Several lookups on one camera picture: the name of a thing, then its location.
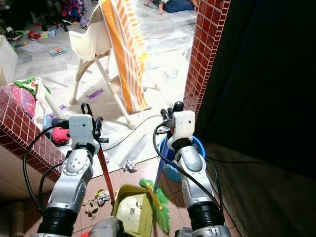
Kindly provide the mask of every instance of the high chair leg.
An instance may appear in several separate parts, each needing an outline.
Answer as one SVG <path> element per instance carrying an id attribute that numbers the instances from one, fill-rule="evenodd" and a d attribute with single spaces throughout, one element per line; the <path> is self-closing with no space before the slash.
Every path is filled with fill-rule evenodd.
<path id="1" fill-rule="evenodd" d="M 97 57 L 95 57 L 95 58 L 94 58 L 94 61 L 95 61 L 96 65 L 97 65 L 97 67 L 99 68 L 99 70 L 100 70 L 100 72 L 101 72 L 103 78 L 105 79 L 105 81 L 106 81 L 106 83 L 107 83 L 107 85 L 108 85 L 108 87 L 109 87 L 111 93 L 113 94 L 113 96 L 114 96 L 114 98 L 115 98 L 115 100 L 116 100 L 116 102 L 117 102 L 117 104 L 118 104 L 118 106 L 119 106 L 119 109 L 122 111 L 124 117 L 126 118 L 126 120 L 127 120 L 127 127 L 128 127 L 129 129 L 131 129 L 131 130 L 134 130 L 134 129 L 136 128 L 136 124 L 135 124 L 135 123 L 132 121 L 132 119 L 129 117 L 129 115 L 128 115 L 128 113 L 127 113 L 127 111 L 126 111 L 126 109 L 125 109 L 125 107 L 124 107 L 124 105 L 123 105 L 123 103 L 122 103 L 122 101 L 119 99 L 118 94 L 116 94 L 116 93 L 112 90 L 112 88 L 111 88 L 111 81 L 110 81 L 108 75 L 106 74 L 106 72 L 104 71 L 104 69 L 103 69 L 103 67 L 102 67 L 102 65 L 101 65 L 101 63 L 100 63 L 100 61 L 99 61 L 99 59 L 98 59 Z"/>
<path id="2" fill-rule="evenodd" d="M 78 63 L 78 68 L 77 68 L 77 72 L 76 72 L 76 77 L 75 77 L 75 87 L 74 87 L 74 91 L 73 91 L 73 96 L 69 101 L 69 104 L 74 105 L 77 103 L 77 92 L 78 92 L 78 86 L 79 86 L 79 82 L 80 79 L 82 77 L 82 65 L 83 65 L 83 59 L 79 59 L 79 63 Z"/>

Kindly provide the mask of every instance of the dark wall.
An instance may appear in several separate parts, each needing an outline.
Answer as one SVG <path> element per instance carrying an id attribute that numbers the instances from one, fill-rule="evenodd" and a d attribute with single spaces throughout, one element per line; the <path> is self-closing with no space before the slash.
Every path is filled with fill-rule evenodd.
<path id="1" fill-rule="evenodd" d="M 315 20 L 308 4 L 298 9 L 294 1 L 231 2 L 196 135 L 314 177 Z"/>

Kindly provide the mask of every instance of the orange striped towel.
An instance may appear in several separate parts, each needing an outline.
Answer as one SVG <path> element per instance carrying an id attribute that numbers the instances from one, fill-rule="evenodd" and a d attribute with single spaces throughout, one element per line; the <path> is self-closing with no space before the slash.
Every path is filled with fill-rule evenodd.
<path id="1" fill-rule="evenodd" d="M 99 0 L 114 49 L 126 110 L 149 108 L 142 89 L 147 53 L 129 0 Z"/>

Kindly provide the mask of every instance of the floor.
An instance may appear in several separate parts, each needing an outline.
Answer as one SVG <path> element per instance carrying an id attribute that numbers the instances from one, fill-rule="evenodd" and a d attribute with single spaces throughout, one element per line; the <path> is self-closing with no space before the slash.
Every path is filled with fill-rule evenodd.
<path id="1" fill-rule="evenodd" d="M 145 75 L 143 86 L 146 87 L 145 96 L 151 108 L 130 114 L 135 123 L 140 124 L 149 116 L 160 115 L 162 108 L 166 109 L 173 106 L 176 101 L 183 100 L 197 13 L 195 11 L 182 11 L 165 13 L 161 16 L 158 13 L 158 8 L 152 3 L 149 7 L 143 5 L 143 0 L 134 0 L 133 3 L 149 55 L 146 67 L 149 74 L 162 87 L 162 91 L 150 88 L 153 87 L 153 84 L 148 76 Z M 95 4 L 96 1 L 92 3 L 89 12 L 92 11 Z M 27 29 L 40 31 L 40 27 L 32 25 L 28 25 Z M 79 27 L 79 24 L 71 25 L 68 29 L 79 33 L 85 32 L 84 29 Z M 17 47 L 18 66 L 15 78 L 25 79 L 29 76 L 42 78 L 44 84 L 52 91 L 55 103 L 67 106 L 64 112 L 68 115 L 81 113 L 80 104 L 83 102 L 89 103 L 94 116 L 102 116 L 104 118 L 102 136 L 109 137 L 110 142 L 102 146 L 104 149 L 109 148 L 125 138 L 131 130 L 125 126 L 126 120 L 94 64 L 80 81 L 77 95 L 78 104 L 68 104 L 73 91 L 78 63 L 78 57 L 71 50 L 68 34 L 63 29 L 58 29 L 57 36 L 37 40 L 44 47 L 35 53 L 28 53 Z M 16 44 L 21 44 L 23 41 L 30 42 L 29 39 L 22 39 Z M 70 51 L 57 57 L 51 57 L 48 51 L 61 46 L 68 47 Z M 101 60 L 101 63 L 104 65 L 105 62 L 106 58 Z M 111 56 L 110 78 L 115 77 L 117 74 L 115 57 Z M 104 92 L 94 99 L 88 100 L 87 95 L 100 88 Z M 156 152 L 152 145 L 152 133 L 155 126 L 160 122 L 161 118 L 149 119 L 119 147 L 108 151 L 111 157 L 108 163 L 109 171 L 122 168 L 123 163 L 128 158 L 141 162 L 155 157 Z M 69 150 L 69 147 L 62 149 L 65 154 L 67 150 Z M 94 177 L 102 174 L 96 156 L 93 162 L 93 169 Z"/>
<path id="2" fill-rule="evenodd" d="M 122 169 L 110 173 L 110 178 L 115 191 L 119 190 L 122 184 L 133 184 L 138 186 L 138 182 L 141 178 L 154 180 L 158 168 L 158 159 L 153 158 L 144 162 L 139 163 L 138 171 L 135 173 L 123 172 Z M 158 226 L 153 226 L 152 237 L 174 237 L 176 230 L 183 226 L 191 226 L 188 212 L 184 206 L 184 201 L 181 193 L 181 185 L 179 182 L 173 182 L 166 178 L 164 175 L 160 180 L 160 186 L 164 189 L 166 194 L 169 196 L 169 212 L 170 212 L 170 233 L 166 235 L 163 233 Z M 102 188 L 107 189 L 105 179 L 103 176 L 93 178 L 87 185 L 86 199 L 94 198 L 94 193 Z M 48 200 L 49 193 L 46 193 L 46 200 Z M 41 222 L 40 213 L 33 205 L 31 199 L 26 200 L 25 205 L 25 237 L 29 237 L 31 234 L 37 232 L 39 224 Z M 98 209 L 96 217 L 92 220 L 84 213 L 82 208 L 77 222 L 74 226 L 74 237 L 79 237 L 92 229 L 92 227 L 100 220 L 109 217 L 111 215 L 112 206 L 107 202 L 103 207 Z M 232 237 L 240 237 L 235 224 L 231 220 L 227 210 L 224 211 L 226 226 L 229 228 Z"/>

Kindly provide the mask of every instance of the red tiled wall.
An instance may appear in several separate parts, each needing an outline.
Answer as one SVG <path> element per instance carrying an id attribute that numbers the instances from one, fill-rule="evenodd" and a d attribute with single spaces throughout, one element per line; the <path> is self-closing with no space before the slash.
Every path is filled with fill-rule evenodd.
<path id="1" fill-rule="evenodd" d="M 27 146 L 40 130 L 9 96 L 9 90 L 9 86 L 0 87 L 0 145 L 23 159 Z M 44 173 L 49 167 L 64 159 L 64 155 L 54 144 L 46 136 L 42 136 L 29 152 L 27 164 Z M 57 181 L 59 176 L 60 171 L 54 169 L 48 178 Z"/>
<path id="2" fill-rule="evenodd" d="M 230 0 L 200 0 L 184 94 L 186 110 L 196 116 L 212 70 Z"/>

